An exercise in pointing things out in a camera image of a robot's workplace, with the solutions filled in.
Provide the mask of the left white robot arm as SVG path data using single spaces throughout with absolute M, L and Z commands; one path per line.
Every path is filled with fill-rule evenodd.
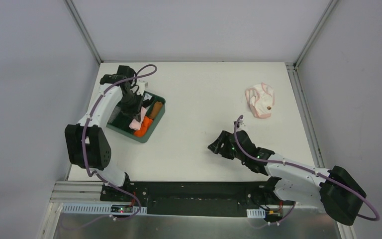
M 125 184 L 127 173 L 111 161 L 112 152 L 104 131 L 119 116 L 129 122 L 141 122 L 144 118 L 145 84 L 138 83 L 137 78 L 136 71 L 125 65 L 118 66 L 115 74 L 104 75 L 91 108 L 64 131 L 70 163 L 85 169 L 89 176 L 113 184 L 112 193 L 119 201 L 127 201 L 132 188 Z

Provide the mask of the black white rolled cloth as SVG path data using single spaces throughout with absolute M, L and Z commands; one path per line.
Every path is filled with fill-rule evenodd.
M 151 95 L 150 93 L 146 93 L 143 97 L 142 107 L 146 109 L 149 108 L 153 104 L 154 100 L 155 100 L 154 95 Z

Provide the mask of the pink underwear navy trim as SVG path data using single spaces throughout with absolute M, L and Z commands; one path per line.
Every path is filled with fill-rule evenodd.
M 141 128 L 144 117 L 146 116 L 146 113 L 147 109 L 145 107 L 142 107 L 139 118 L 133 119 L 132 122 L 129 124 L 129 128 L 132 130 L 139 130 Z

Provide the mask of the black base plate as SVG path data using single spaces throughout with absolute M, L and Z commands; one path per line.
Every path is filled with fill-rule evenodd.
M 264 181 L 253 182 L 129 182 L 124 190 L 134 194 L 149 215 L 245 217 L 249 209 L 291 206 L 265 190 Z

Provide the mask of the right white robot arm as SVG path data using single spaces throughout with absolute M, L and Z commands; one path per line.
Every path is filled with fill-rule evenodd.
M 352 191 L 367 196 L 344 168 L 316 168 L 286 159 L 257 147 L 244 130 L 236 134 L 223 130 L 207 148 L 224 158 L 239 159 L 252 172 L 268 176 L 262 196 L 269 204 L 282 200 L 314 206 L 335 221 L 351 226 L 364 203 Z

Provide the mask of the green compartment tray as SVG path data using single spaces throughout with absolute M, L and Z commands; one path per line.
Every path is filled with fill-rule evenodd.
M 156 129 L 161 118 L 163 117 L 165 113 L 165 103 L 166 103 L 166 100 L 163 97 L 153 93 L 150 93 L 150 94 L 155 96 L 155 100 L 153 104 L 159 101 L 163 103 L 163 107 L 161 111 L 159 112 L 159 114 L 157 115 L 157 117 L 153 120 L 153 123 L 151 124 L 147 133 L 143 137 L 136 137 L 133 135 L 135 130 L 132 130 L 129 128 L 129 124 L 132 122 L 132 119 L 125 117 L 122 114 L 119 114 L 112 124 L 107 123 L 106 127 L 134 141 L 137 141 L 139 143 L 146 143 L 148 139 L 150 138 L 150 136 L 152 135 L 153 131 Z M 147 108 L 146 116 L 148 116 L 151 113 L 153 104 L 149 108 Z

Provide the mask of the grey striped rolled cloth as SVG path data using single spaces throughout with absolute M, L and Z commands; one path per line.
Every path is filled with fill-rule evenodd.
M 118 117 L 120 114 L 121 108 L 119 106 L 116 106 L 114 110 L 112 111 L 109 119 L 108 119 L 108 124 L 112 124 L 114 120 Z

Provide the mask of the right side aluminium rail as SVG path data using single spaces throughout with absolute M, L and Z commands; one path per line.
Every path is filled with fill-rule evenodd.
M 314 129 L 311 113 L 309 110 L 308 101 L 303 90 L 301 80 L 299 78 L 296 67 L 291 62 L 285 62 L 289 80 L 292 86 L 293 94 L 298 106 L 298 110 L 302 119 L 303 127 L 312 154 L 314 165 L 325 168 L 324 159 L 318 144 L 317 135 Z

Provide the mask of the aluminium rail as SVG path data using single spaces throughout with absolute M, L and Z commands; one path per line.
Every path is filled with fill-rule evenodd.
M 62 181 L 54 186 L 51 198 L 57 201 L 129 203 L 132 194 L 122 193 L 102 182 Z
M 289 80 L 292 86 L 293 94 L 298 106 L 298 110 L 302 119 L 303 127 L 312 154 L 314 165 L 325 168 L 324 159 L 318 144 L 317 135 L 314 129 L 311 113 L 309 110 L 308 101 L 303 90 L 301 80 L 299 78 L 296 67 L 291 62 L 285 62 Z

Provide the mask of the white underwear pink trim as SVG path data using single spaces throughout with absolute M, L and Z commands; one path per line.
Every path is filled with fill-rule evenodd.
M 255 118 L 267 119 L 275 105 L 274 89 L 265 83 L 255 84 L 244 92 L 247 105 Z

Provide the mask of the orange rolled cloth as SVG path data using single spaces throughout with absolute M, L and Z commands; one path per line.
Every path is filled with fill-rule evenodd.
M 133 133 L 133 135 L 136 136 L 136 137 L 143 137 L 147 133 L 147 131 L 148 131 L 148 129 L 151 126 L 152 123 L 153 123 L 153 119 L 145 116 L 144 119 L 143 119 L 143 122 L 141 124 L 140 129 L 136 130 Z

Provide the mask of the aluminium front rail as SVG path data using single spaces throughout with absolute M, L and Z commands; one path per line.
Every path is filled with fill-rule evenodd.
M 57 201 L 129 203 L 132 194 L 122 193 L 102 182 L 62 181 L 54 186 L 51 198 Z

